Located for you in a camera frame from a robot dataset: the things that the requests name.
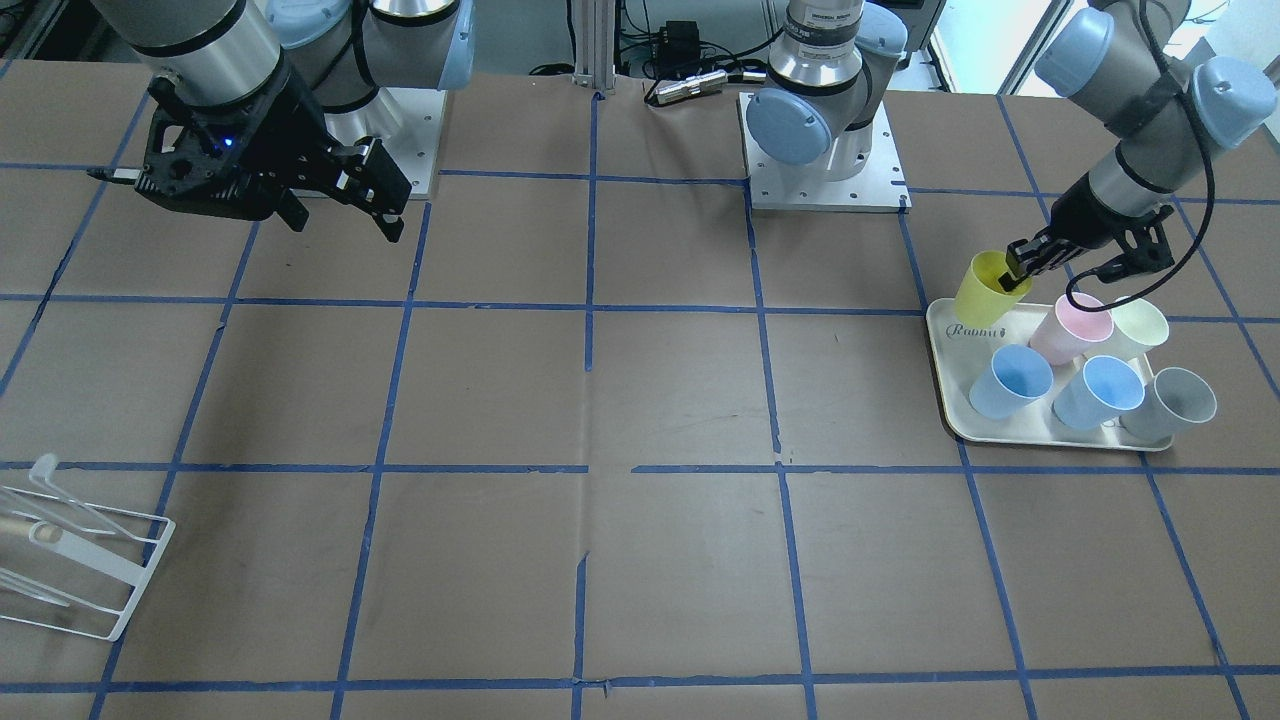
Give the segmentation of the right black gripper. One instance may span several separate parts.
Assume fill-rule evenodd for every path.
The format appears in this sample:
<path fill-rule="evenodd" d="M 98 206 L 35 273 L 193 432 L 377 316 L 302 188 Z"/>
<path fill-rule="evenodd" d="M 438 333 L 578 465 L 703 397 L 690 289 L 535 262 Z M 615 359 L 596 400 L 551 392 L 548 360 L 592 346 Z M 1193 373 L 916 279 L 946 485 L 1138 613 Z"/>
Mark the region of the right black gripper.
<path fill-rule="evenodd" d="M 308 220 L 296 191 L 324 193 L 369 215 L 388 242 L 401 241 L 412 183 L 380 138 L 340 145 L 288 59 L 234 102 L 197 108 L 178 90 L 173 73 L 147 87 L 157 106 L 137 193 L 205 217 L 260 222 L 276 214 L 293 232 Z"/>

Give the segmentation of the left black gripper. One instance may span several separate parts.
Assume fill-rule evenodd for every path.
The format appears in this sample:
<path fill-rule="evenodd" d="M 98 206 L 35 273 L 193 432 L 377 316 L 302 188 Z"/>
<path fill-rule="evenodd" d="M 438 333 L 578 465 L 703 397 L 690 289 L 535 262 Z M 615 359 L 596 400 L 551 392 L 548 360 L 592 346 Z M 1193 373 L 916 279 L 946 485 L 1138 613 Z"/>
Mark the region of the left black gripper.
<path fill-rule="evenodd" d="M 1088 176 L 1082 176 L 1053 202 L 1046 228 L 1029 240 L 1018 240 L 1007 246 L 1002 256 L 1004 270 L 998 274 L 998 291 L 1025 296 L 1033 286 L 1032 275 L 1059 268 L 1085 251 L 1116 245 L 1107 233 L 1107 225 L 1148 213 L 1151 210 L 1129 217 L 1112 210 L 1097 199 Z"/>

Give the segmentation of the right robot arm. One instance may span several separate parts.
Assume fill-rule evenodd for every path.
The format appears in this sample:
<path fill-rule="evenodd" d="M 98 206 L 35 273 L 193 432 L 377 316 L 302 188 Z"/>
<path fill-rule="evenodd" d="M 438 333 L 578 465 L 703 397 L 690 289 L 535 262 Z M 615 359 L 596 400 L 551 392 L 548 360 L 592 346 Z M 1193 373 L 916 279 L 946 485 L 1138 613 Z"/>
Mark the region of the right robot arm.
<path fill-rule="evenodd" d="M 465 87 L 471 1 L 99 1 L 152 70 L 137 170 L 93 168 L 172 211 L 302 231 L 319 193 L 397 242 L 417 143 L 396 90 Z"/>

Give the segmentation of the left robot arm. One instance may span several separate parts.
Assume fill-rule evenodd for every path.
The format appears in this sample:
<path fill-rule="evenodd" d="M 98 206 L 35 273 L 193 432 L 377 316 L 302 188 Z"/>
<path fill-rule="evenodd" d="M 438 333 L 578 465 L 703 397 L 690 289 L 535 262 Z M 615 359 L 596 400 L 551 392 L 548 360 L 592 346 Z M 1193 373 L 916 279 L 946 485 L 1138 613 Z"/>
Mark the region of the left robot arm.
<path fill-rule="evenodd" d="M 1170 197 L 1238 147 L 1277 105 L 1253 65 L 1213 56 L 1190 67 L 1165 53 L 1185 1 L 1092 1 L 1036 63 L 1036 73 L 1115 136 L 1116 146 L 1052 205 L 1047 225 L 997 256 L 995 288 L 1012 292 L 1084 252 L 1116 243 L 1091 269 L 1115 283 L 1166 281 L 1184 258 L 1164 229 Z M 742 102 L 744 137 L 782 167 L 827 181 L 867 163 L 872 123 L 908 45 L 905 23 L 864 1 L 791 1 L 771 41 L 764 83 Z"/>

